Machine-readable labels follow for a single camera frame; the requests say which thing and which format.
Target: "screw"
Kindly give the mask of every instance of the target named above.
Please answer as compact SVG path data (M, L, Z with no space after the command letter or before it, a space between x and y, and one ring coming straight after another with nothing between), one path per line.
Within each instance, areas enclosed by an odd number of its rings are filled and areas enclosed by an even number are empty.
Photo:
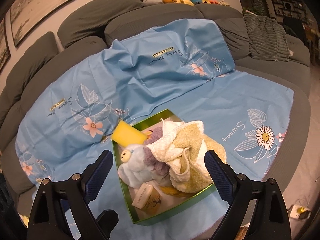
M43 185L47 185L49 183L49 179L44 179L44 180L42 180L42 184Z
M81 177L81 175L79 173L76 173L76 174L72 175L72 179L73 180L78 180L78 179L80 179L80 177Z
M273 178L268 179L268 181L269 181L269 183L272 184L272 185L276 184L276 180L273 179Z
M245 180L245 178L246 178L246 176L245 176L244 174L242 174L242 173L239 173L239 174L237 175L237 177L238 177L238 179L240 179L240 180Z

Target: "green box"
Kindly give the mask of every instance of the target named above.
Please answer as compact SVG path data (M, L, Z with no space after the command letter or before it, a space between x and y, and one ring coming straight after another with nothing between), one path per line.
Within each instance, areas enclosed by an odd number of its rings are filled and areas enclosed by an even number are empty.
M161 121L160 120L161 118L162 119L171 118L171 120L175 121L175 122L181 121L174 113L172 113L169 109L166 109L166 110L163 110L160 113L155 114L155 115L153 115L153 116L151 116L141 122L138 122L133 127L139 131L143 131L143 130L149 128L150 126L159 123ZM119 147L115 141L112 141L112 144L113 144L114 157L116 160L116 166L118 169L119 166L122 164L122 162L120 160ZM181 203L181 204L179 204L179 205L177 205L177 206L175 206L165 212L162 212L160 214L157 214L157 215L150 217L150 218L147 218L147 219L140 219L138 217L138 213L136 211L136 208L131 205L133 199L131 198L128 185L126 185L120 178L119 178L119 180L120 180L122 192L123 192L124 199L125 199L130 217L132 219L132 222L134 224L138 224L138 225L142 225L142 226L151 226L155 223L166 220L167 218L170 218L170 217L188 209L189 207L198 203L200 200L204 199L205 197L207 197L208 195L210 195L211 193L213 193L216 190L215 185L211 184L208 187L206 187L205 189L203 189L202 191L200 191L197 194L193 195L192 197L188 198L183 203Z

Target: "bar of soap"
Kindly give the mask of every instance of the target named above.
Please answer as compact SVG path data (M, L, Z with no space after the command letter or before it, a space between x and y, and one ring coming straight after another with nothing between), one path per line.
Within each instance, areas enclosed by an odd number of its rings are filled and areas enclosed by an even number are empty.
M143 183L139 188L132 206L141 209L147 214L154 216L161 205L161 196L159 192L147 183Z
M121 146L127 147L130 144L143 144L148 136L121 120L111 135L111 139Z

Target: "blue sheet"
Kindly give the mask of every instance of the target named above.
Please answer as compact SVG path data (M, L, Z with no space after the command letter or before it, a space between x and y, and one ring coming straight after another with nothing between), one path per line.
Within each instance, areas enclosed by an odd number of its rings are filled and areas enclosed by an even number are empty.
M222 144L236 172L261 180L289 123L293 91L234 70L234 61L213 21L183 19L151 28L90 56L52 83L20 124L16 151L23 170L38 185L82 172L112 144L119 118L135 123L163 109L182 120L204 122L205 133ZM256 130L274 140L258 143ZM227 210L217 192L153 226L131 222L113 165L97 199L119 214L114 239L186 240L207 230ZM79 237L70 211L66 214Z

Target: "yellow towel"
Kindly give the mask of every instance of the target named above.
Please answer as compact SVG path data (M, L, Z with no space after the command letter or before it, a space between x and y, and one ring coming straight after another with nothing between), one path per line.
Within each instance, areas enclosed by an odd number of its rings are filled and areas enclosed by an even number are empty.
M226 163L222 145L204 134L201 121L163 122L163 137L147 145L154 157L170 166L172 185L185 193L197 193L212 183L204 165L204 155L214 150Z

